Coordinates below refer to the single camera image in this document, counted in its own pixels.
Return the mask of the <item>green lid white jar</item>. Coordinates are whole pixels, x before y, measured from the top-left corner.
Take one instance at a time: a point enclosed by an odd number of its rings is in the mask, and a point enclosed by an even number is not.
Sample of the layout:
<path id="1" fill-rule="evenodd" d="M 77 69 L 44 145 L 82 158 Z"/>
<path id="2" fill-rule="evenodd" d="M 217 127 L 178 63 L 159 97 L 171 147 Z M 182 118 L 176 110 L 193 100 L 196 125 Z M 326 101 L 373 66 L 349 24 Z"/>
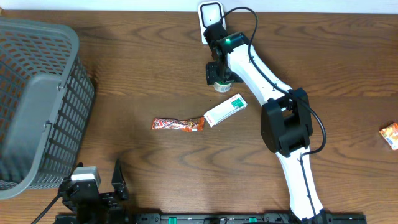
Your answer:
<path id="1" fill-rule="evenodd" d="M 219 93 L 226 93 L 227 91 L 230 91 L 231 87 L 231 83 L 214 82 L 213 84 L 213 88 Z"/>

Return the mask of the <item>white green Panadol box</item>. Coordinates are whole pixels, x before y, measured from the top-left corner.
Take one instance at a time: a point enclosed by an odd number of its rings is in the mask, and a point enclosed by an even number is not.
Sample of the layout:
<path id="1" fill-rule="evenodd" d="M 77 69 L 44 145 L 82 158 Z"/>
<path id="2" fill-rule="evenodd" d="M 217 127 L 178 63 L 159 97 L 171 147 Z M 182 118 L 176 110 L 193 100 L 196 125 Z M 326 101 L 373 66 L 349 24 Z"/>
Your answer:
<path id="1" fill-rule="evenodd" d="M 204 118 L 213 127 L 226 118 L 247 107 L 246 101 L 238 93 L 204 114 Z"/>

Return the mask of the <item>orange red candy wrapper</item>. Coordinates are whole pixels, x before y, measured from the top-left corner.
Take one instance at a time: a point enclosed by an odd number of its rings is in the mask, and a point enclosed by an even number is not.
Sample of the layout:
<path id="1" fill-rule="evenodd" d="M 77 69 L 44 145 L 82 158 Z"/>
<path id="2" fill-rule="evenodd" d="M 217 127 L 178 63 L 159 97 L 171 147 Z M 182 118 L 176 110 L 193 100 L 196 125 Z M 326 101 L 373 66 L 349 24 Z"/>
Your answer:
<path id="1" fill-rule="evenodd" d="M 168 118 L 155 118 L 152 122 L 151 130 L 158 129 L 178 129 L 185 132 L 202 131 L 205 123 L 204 117 L 177 120 Z"/>

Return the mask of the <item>orange snack packet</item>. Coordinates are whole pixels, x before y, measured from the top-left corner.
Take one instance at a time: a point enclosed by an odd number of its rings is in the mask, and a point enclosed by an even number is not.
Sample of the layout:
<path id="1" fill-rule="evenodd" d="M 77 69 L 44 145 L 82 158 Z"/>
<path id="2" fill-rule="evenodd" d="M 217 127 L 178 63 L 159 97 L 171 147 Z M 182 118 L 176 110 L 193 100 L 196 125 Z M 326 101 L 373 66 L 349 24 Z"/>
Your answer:
<path id="1" fill-rule="evenodd" d="M 379 133 L 386 140 L 392 150 L 398 150 L 398 125 L 392 123 L 386 128 L 382 128 Z"/>

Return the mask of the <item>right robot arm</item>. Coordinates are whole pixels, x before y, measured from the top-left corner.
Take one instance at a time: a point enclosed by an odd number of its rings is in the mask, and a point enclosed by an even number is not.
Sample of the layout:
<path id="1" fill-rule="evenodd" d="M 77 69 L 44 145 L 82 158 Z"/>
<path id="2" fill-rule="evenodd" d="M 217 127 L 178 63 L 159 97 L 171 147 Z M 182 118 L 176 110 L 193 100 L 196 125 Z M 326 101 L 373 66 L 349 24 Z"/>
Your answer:
<path id="1" fill-rule="evenodd" d="M 242 32 L 229 34 L 217 22 L 207 26 L 203 36 L 213 57 L 206 67 L 208 82 L 243 82 L 252 91 L 261 106 L 262 139 L 284 171 L 290 211 L 299 223 L 320 223 L 323 205 L 309 159 L 315 113 L 307 93 L 279 80 Z"/>

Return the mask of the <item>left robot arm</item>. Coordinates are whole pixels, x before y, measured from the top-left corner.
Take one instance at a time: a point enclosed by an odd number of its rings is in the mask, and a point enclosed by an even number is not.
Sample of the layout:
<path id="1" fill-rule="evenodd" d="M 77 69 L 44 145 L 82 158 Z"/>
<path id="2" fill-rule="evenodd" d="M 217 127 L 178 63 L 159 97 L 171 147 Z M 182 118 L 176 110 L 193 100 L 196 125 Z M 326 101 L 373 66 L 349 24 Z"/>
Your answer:
<path id="1" fill-rule="evenodd" d="M 129 191 L 120 160 L 115 162 L 111 180 L 114 190 L 101 193 L 100 183 L 97 167 L 79 163 L 58 189 L 63 205 L 72 214 L 57 215 L 55 223 L 131 223 L 131 215 L 123 206 L 123 202 L 129 200 Z"/>

